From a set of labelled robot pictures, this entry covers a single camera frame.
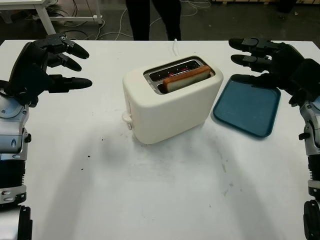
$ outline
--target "white table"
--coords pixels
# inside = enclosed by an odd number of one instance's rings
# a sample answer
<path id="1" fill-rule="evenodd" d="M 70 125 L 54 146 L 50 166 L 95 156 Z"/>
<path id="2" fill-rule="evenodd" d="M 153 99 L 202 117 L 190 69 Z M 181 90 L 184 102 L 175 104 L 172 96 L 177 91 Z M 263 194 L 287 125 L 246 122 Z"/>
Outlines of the white table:
<path id="1" fill-rule="evenodd" d="M 0 47 L 0 79 L 9 79 L 26 41 Z M 303 240 L 308 195 L 304 121 L 282 92 L 273 133 L 262 140 L 220 125 L 203 125 L 154 145 L 139 143 L 121 120 L 122 77 L 170 59 L 172 42 L 79 41 L 77 59 L 87 89 L 43 93 L 30 110 L 26 206 L 34 240 Z M 292 42 L 320 62 L 311 42 Z M 178 43 L 181 55 L 202 54 L 224 74 L 248 74 L 233 64 L 226 41 Z"/>
<path id="2" fill-rule="evenodd" d="M 56 33 L 51 21 L 97 21 L 98 24 L 102 23 L 99 0 L 95 0 L 96 15 L 94 15 L 93 17 L 49 17 L 46 10 L 47 2 L 48 0 L 0 0 L 0 10 L 36 9 L 39 18 L 44 26 L 44 29 L 48 35 Z"/>

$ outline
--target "blue tray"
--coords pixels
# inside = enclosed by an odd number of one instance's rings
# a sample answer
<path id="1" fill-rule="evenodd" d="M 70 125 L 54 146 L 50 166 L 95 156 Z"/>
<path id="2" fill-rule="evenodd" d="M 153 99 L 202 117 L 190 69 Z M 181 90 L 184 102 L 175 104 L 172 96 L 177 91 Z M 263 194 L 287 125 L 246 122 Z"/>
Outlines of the blue tray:
<path id="1" fill-rule="evenodd" d="M 252 136 L 265 138 L 272 132 L 281 92 L 253 87 L 229 79 L 213 108 L 213 115 Z"/>

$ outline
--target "gray floor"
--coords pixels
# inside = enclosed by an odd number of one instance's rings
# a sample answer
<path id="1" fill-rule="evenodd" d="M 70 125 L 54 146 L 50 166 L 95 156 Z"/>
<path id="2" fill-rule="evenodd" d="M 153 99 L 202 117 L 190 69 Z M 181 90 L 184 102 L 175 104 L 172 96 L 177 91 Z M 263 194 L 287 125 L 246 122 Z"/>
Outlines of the gray floor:
<path id="1" fill-rule="evenodd" d="M 90 16 L 85 0 L 76 0 L 78 16 Z M 188 3 L 182 4 L 182 15 L 195 12 Z M 89 5 L 94 8 L 92 0 Z M 55 8 L 72 13 L 74 5 L 71 0 L 59 0 Z M 124 0 L 101 0 L 103 18 L 106 21 L 101 33 L 117 32 L 120 17 L 126 8 Z M 151 7 L 151 22 L 159 17 L 154 7 Z M 18 16 L 12 24 L 5 24 L 0 20 L 0 43 L 9 39 L 40 39 L 46 35 L 41 22 L 26 20 L 25 16 Z M 81 30 L 94 40 L 99 27 L 87 22 L 80 27 L 65 27 L 63 22 L 54 23 L 57 32 L 67 30 Z M 123 33 L 131 34 L 128 14 L 123 16 Z M 297 5 L 291 13 L 277 12 L 277 6 L 261 3 L 230 3 L 227 5 L 213 4 L 210 8 L 200 8 L 191 17 L 181 18 L 182 39 L 192 40 L 228 40 L 230 38 L 260 37 L 272 40 L 313 41 L 320 48 L 320 6 Z M 84 39 L 80 32 L 68 32 L 70 38 Z M 110 34 L 101 40 L 114 40 L 117 35 Z M 119 36 L 119 40 L 132 40 L 127 36 Z M 163 23 L 157 21 L 150 29 L 150 40 L 166 40 Z"/>

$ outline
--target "toaster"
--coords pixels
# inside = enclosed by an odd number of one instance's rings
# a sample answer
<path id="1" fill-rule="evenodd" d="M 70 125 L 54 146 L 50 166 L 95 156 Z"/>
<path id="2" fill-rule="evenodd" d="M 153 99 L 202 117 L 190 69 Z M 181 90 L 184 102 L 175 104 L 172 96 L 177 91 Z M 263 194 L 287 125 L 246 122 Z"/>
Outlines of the toaster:
<path id="1" fill-rule="evenodd" d="M 166 91 L 166 79 L 203 66 L 210 68 L 206 77 Z M 136 69 L 122 80 L 126 104 L 122 119 L 143 144 L 171 138 L 206 120 L 222 81 L 222 72 L 198 55 Z"/>

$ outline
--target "person's leg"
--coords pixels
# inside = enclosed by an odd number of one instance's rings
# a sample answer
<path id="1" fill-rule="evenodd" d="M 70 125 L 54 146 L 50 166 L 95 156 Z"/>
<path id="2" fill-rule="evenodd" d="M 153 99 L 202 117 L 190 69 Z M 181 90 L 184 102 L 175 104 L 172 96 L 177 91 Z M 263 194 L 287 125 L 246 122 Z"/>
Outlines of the person's leg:
<path id="1" fill-rule="evenodd" d="M 150 0 L 125 0 L 135 41 L 149 40 Z"/>
<path id="2" fill-rule="evenodd" d="M 159 12 L 168 34 L 168 39 L 181 40 L 180 31 L 180 0 L 152 0 L 154 7 Z"/>

